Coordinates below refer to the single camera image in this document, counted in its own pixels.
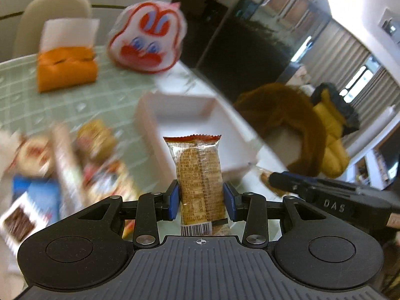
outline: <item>orange package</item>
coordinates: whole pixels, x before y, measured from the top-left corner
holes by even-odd
[[[59,47],[37,55],[37,89],[46,92],[93,83],[95,53],[87,47]]]

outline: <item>metal bolt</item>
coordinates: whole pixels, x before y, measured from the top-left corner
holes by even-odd
[[[141,245],[151,245],[156,241],[156,239],[149,234],[142,234],[136,238],[136,242]]]
[[[261,245],[267,241],[267,238],[265,238],[263,235],[251,234],[246,238],[246,240],[252,245]]]

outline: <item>blue gripper pad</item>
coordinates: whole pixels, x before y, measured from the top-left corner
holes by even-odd
[[[288,177],[292,177],[292,178],[296,178],[296,179],[300,179],[300,180],[307,180],[309,182],[313,182],[316,183],[317,180],[313,177],[308,177],[308,176],[302,176],[302,175],[298,175],[296,173],[292,173],[292,172],[288,172],[288,171],[284,171],[281,173],[282,175],[286,175]]]
[[[227,184],[223,184],[222,186],[223,190],[223,201],[225,203],[226,211],[229,215],[229,218],[232,221],[236,220],[236,206],[235,206],[235,197],[233,196],[231,190],[227,186]]]
[[[168,216],[171,220],[177,218],[179,201],[179,184],[176,184],[169,198]]]

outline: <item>white box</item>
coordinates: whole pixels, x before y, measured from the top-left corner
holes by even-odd
[[[135,118],[158,163],[160,188],[177,178],[164,136],[221,135],[218,154],[223,181],[241,178],[249,171],[249,163],[257,163],[257,151],[246,143],[216,98],[147,92],[139,100]]]

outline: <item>curtain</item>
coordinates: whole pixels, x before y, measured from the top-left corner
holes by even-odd
[[[387,107],[395,106],[395,110],[400,111],[400,86],[382,66],[350,105],[358,112],[360,130],[342,139],[345,147],[351,145]]]
[[[370,55],[356,37],[331,20],[301,63],[307,68],[314,87],[331,82],[341,91]]]

